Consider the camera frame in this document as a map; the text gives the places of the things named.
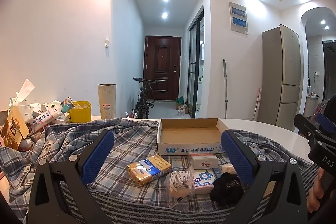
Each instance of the silver bolt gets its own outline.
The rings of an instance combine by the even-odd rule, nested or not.
[[[75,161],[75,160],[77,160],[77,155],[71,155],[70,157],[69,157],[69,161]]]
[[[46,159],[42,159],[39,161],[39,165],[44,165],[47,163],[47,160]]]
[[[292,164],[292,165],[296,165],[297,161],[296,161],[296,159],[290,158],[289,163]]]
[[[258,155],[258,160],[259,161],[266,161],[266,157],[264,155]]]

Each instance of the blue oval logo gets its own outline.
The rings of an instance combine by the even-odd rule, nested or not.
[[[175,153],[177,151],[177,149],[176,148],[166,148],[165,151],[167,153]]]

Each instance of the open cardboard box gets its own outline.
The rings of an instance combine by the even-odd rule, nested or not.
[[[160,119],[157,131],[159,155],[222,153],[222,132],[228,127],[218,118]]]

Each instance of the black door frame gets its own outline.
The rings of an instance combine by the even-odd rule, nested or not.
[[[190,109],[188,108],[188,113],[191,118],[195,118],[196,114],[196,103],[197,103],[197,89],[198,89],[198,75],[200,70],[200,29],[201,29],[201,20],[204,18],[204,11],[198,16],[194,24],[189,28],[189,62],[188,62],[188,88],[187,88],[187,102],[189,101],[189,86],[190,84],[190,77],[191,73],[195,74],[194,78],[194,94],[193,94],[193,107]],[[195,62],[191,63],[191,45],[192,45],[192,36],[191,31],[196,26],[196,60]],[[190,66],[195,64],[195,72],[190,71]]]

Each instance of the yellow container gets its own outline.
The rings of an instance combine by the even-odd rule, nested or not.
[[[90,122],[91,121],[91,104],[88,101],[74,101],[75,106],[87,106],[86,108],[71,109],[70,119],[71,122]]]

